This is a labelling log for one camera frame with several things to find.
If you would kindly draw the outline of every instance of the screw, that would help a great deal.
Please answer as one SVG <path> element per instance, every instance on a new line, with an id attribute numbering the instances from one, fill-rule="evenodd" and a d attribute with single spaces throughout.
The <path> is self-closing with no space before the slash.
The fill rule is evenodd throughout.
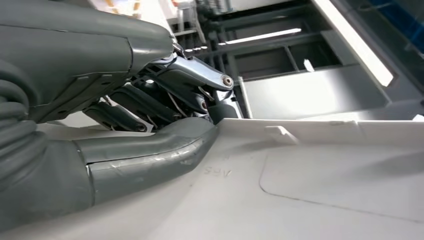
<path id="1" fill-rule="evenodd" d="M 224 75 L 221 79 L 225 86 L 231 87 L 233 85 L 233 80 L 231 77 Z"/>

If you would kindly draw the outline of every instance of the ceiling light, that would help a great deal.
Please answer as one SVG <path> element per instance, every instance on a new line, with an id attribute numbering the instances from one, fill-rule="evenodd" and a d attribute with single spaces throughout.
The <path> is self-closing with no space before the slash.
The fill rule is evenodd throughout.
<path id="1" fill-rule="evenodd" d="M 257 36 L 251 36 L 251 37 L 241 38 L 241 39 L 237 39 L 237 40 L 226 41 L 225 44 L 244 43 L 244 42 L 249 42 L 249 41 L 254 41 L 254 40 L 259 40 L 259 39 L 267 39 L 267 38 L 272 38 L 272 37 L 286 35 L 286 34 L 299 33 L 301 31 L 302 31 L 301 28 L 293 28 L 293 29 L 284 30 L 284 31 L 271 32 L 271 33 L 267 33 L 267 34 L 263 34 L 263 35 L 257 35 Z"/>
<path id="2" fill-rule="evenodd" d="M 377 79 L 377 81 L 380 82 L 381 85 L 387 87 L 393 80 L 392 73 L 353 29 L 337 8 L 330 2 L 330 0 L 312 1 L 352 47 L 360 60 Z"/>

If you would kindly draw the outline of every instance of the bolt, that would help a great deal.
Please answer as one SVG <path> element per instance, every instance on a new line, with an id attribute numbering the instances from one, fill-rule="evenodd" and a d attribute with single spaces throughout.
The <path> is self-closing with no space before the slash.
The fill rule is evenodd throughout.
<path id="1" fill-rule="evenodd" d="M 181 118 L 182 118 L 181 114 L 175 114 L 173 116 L 173 119 L 175 119 L 175 120 L 180 120 Z"/>
<path id="2" fill-rule="evenodd" d="M 222 82 L 225 86 L 231 87 L 233 85 L 233 80 L 229 76 L 222 76 Z"/>
<path id="3" fill-rule="evenodd" d="M 147 128 L 146 128 L 146 126 L 144 125 L 144 124 L 138 124 L 137 125 L 137 130 L 139 131 L 139 132 L 146 132 L 147 131 Z"/>
<path id="4" fill-rule="evenodd" d="M 206 110 L 208 108 L 208 106 L 206 106 L 206 102 L 205 101 L 201 101 L 201 107 Z"/>

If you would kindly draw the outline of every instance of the blue panel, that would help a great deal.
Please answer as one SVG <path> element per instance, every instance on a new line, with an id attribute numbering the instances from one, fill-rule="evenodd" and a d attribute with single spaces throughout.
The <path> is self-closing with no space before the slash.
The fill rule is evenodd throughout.
<path id="1" fill-rule="evenodd" d="M 420 22 L 417 22 L 414 16 L 393 0 L 369 0 L 369 2 L 376 7 L 380 6 L 378 11 L 405 35 L 421 53 L 424 53 L 424 27 Z"/>

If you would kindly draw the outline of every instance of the gray robot arm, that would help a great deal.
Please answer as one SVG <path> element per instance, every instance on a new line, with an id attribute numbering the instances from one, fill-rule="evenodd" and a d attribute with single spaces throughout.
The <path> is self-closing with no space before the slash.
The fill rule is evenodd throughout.
<path id="1" fill-rule="evenodd" d="M 57 2 L 4 0 L 0 35 L 0 232 L 191 171 L 217 129 L 170 104 L 212 116 L 214 107 L 232 102 L 229 79 L 186 59 L 154 24 Z M 148 92 L 145 78 L 160 91 Z M 174 99 L 155 97 L 164 93 Z M 37 123 L 83 110 L 108 126 L 141 132 L 122 108 L 99 102 L 106 95 L 163 127 L 148 137 L 72 141 L 36 131 Z M 237 116 L 235 108 L 217 112 Z"/>

